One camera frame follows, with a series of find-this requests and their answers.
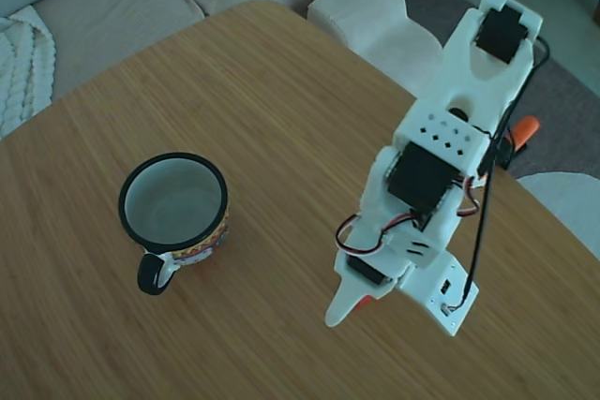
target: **white 3d-printed robot arm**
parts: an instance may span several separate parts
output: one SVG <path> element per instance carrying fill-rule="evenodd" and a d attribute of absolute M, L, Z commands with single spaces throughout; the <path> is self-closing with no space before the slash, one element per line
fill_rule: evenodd
<path fill-rule="evenodd" d="M 520 14 L 518 24 L 526 29 L 509 63 L 475 44 L 487 14 L 505 6 Z M 414 210 L 414 204 L 392 195 L 388 186 L 390 172 L 408 154 L 407 146 L 445 163 L 463 180 L 473 177 L 475 184 L 481 182 L 477 170 L 490 135 L 532 70 L 533 44 L 541 26 L 539 15 L 514 0 L 482 0 L 479 9 L 466 12 L 443 48 L 437 78 L 394 132 L 393 145 L 377 155 L 360 201 L 360 215 L 345 245 L 371 248 L 385 224 Z M 463 117 L 451 111 L 461 111 Z M 463 193 L 458 185 L 446 186 L 425 226 L 408 221 L 394 227 L 375 252 L 349 257 L 339 249 L 335 270 L 341 282 L 325 315 L 326 324 L 339 324 L 366 296 L 379 299 L 398 289 L 421 304 L 447 333 L 456 334 L 478 293 L 473 284 L 461 307 L 448 310 L 449 304 L 460 304 L 467 278 L 446 250 L 460 222 L 457 211 Z"/>

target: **black mug handle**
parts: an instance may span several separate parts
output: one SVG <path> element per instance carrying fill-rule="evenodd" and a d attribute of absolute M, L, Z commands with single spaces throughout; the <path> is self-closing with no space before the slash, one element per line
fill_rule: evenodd
<path fill-rule="evenodd" d="M 160 273 L 165 265 L 164 259 L 154 253 L 146 252 L 143 254 L 138 269 L 138 287 L 146 294 L 159 295 L 171 283 L 174 272 L 169 279 L 162 285 L 159 285 Z"/>

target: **wood grain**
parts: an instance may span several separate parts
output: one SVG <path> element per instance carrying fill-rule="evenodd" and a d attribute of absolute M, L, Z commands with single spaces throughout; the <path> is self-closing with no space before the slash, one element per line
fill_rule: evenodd
<path fill-rule="evenodd" d="M 480 296 L 446 337 L 400 294 L 327 329 L 333 232 L 412 98 L 268 2 L 114 67 L 0 142 L 0 398 L 600 398 L 600 263 L 500 171 Z M 138 291 L 128 173 L 206 156 L 228 241 Z M 457 232 L 463 263 L 476 219 Z"/>

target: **mug handle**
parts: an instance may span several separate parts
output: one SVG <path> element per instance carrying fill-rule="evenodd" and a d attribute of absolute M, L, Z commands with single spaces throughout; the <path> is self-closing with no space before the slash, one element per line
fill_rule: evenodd
<path fill-rule="evenodd" d="M 170 254 L 145 251 L 138 268 L 138 287 L 146 294 L 159 295 L 169 286 L 179 267 Z"/>

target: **white knit blanket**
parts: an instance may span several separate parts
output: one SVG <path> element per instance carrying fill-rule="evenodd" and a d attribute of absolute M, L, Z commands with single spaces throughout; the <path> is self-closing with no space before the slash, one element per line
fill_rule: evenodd
<path fill-rule="evenodd" d="M 51 103 L 54 39 L 33 7 L 0 18 L 0 139 Z"/>

